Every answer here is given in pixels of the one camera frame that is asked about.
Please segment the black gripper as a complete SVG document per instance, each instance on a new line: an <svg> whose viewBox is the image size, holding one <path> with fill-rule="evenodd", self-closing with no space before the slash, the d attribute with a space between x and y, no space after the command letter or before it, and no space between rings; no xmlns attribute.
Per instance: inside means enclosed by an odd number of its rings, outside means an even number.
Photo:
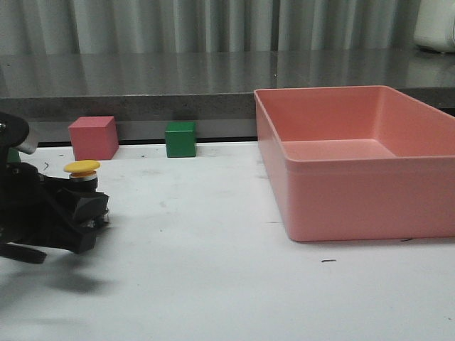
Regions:
<svg viewBox="0 0 455 341"><path fill-rule="evenodd" d="M98 192L98 177L56 178L29 163L9 162L11 149L35 152L27 121L1 113L1 256L41 264L50 247L83 253L93 249L108 220L109 196Z"/></svg>

